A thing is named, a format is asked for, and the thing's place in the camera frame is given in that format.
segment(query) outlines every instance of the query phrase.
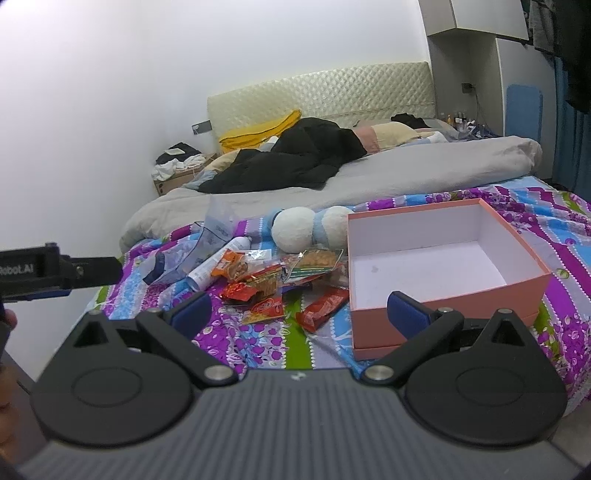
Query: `floral bedsheet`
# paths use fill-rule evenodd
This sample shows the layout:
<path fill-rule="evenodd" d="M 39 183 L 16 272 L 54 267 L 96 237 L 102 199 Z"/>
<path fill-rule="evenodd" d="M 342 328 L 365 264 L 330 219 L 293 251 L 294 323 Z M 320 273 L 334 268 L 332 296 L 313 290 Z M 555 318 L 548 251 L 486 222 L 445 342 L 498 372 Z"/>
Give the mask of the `floral bedsheet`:
<path fill-rule="evenodd" d="M 591 205 L 588 202 L 568 192 L 541 187 L 489 186 L 379 199 L 357 205 L 354 210 L 471 198 L 483 199 L 517 228 L 553 272 L 531 331 L 564 379 L 569 394 L 567 412 L 570 412 L 591 392 Z M 199 232 L 199 225 L 187 225 L 165 238 L 144 241 L 131 249 L 123 258 L 122 281 L 101 289 L 89 309 L 100 308 L 110 319 L 127 319 L 148 307 L 169 309 L 190 297 L 193 292 L 184 280 L 172 285 L 147 286 L 138 266 L 150 255 L 178 242 L 194 241 Z M 243 220 L 235 235 L 250 236 L 253 248 L 276 248 L 268 218 Z M 240 374 L 248 368 L 335 367 L 349 367 L 359 373 L 368 364 L 353 359 L 347 306 L 315 335 L 309 335 L 296 324 L 294 316 L 314 300 L 314 293 L 290 292 L 284 298 L 285 320 L 244 326 L 240 312 L 222 304 L 219 298 L 222 288 L 223 281 L 219 281 L 208 289 L 213 303 L 212 318 L 193 343 Z"/>

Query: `cardboard box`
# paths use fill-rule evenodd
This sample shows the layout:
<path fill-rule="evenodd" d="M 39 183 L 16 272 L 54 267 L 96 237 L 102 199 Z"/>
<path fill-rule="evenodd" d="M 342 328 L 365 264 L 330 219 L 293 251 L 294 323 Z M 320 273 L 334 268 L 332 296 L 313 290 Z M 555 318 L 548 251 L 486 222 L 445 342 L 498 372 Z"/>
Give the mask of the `cardboard box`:
<path fill-rule="evenodd" d="M 158 195 L 166 195 L 170 190 L 178 189 L 182 187 L 186 183 L 192 181 L 197 173 L 201 172 L 207 165 L 209 165 L 214 158 L 217 157 L 217 154 L 208 154 L 205 155 L 206 161 L 203 165 L 199 168 L 192 168 L 191 170 L 180 171 L 175 173 L 172 177 L 168 180 L 154 180 L 154 186 L 158 191 Z"/>
<path fill-rule="evenodd" d="M 467 318 L 538 315 L 550 270 L 480 199 L 353 213 L 348 220 L 353 353 L 380 358 L 405 341 L 386 312 L 394 290 Z"/>

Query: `yellow pillow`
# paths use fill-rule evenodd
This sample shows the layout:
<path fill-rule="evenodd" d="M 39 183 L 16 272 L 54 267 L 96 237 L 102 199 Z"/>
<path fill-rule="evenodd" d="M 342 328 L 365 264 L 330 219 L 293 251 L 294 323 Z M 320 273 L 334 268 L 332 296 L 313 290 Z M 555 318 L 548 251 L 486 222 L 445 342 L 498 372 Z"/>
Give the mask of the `yellow pillow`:
<path fill-rule="evenodd" d="M 389 148 L 394 148 L 403 143 L 420 138 L 420 135 L 412 128 L 399 122 L 374 125 L 372 128 L 378 139 L 380 151 L 388 150 Z"/>
<path fill-rule="evenodd" d="M 278 137 L 289 127 L 293 127 L 300 117 L 301 110 L 294 110 L 275 120 L 230 130 L 220 137 L 222 152 L 228 153 L 238 148 L 256 148 L 269 138 Z"/>
<path fill-rule="evenodd" d="M 238 156 L 238 152 L 240 152 L 240 150 L 233 150 L 230 153 L 226 153 L 221 157 L 216 158 L 207 167 L 205 167 L 204 170 L 213 170 L 217 173 L 224 171 L 226 168 L 232 165 L 232 163 L 234 163 L 234 160 L 236 160 L 236 157 Z"/>

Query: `white plush toy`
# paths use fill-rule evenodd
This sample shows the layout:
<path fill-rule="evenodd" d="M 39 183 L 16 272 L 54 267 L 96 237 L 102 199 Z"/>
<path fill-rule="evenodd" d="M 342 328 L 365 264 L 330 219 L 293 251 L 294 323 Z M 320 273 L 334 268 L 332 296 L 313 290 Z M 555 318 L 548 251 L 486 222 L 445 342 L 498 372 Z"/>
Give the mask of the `white plush toy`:
<path fill-rule="evenodd" d="M 330 207 L 314 213 L 305 207 L 288 208 L 273 221 L 271 236 L 286 253 L 303 252 L 313 245 L 330 249 L 347 247 L 347 207 Z"/>

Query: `headboard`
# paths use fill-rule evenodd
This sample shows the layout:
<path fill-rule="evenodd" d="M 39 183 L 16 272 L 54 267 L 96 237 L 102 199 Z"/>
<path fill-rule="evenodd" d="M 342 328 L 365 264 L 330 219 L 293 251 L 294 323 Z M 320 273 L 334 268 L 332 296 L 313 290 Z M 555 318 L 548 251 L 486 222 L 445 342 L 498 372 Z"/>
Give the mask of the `headboard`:
<path fill-rule="evenodd" d="M 207 99 L 216 139 L 232 128 L 279 118 L 297 108 L 303 117 L 332 120 L 344 128 L 403 112 L 433 118 L 433 78 L 427 62 L 383 63 L 306 73 Z"/>

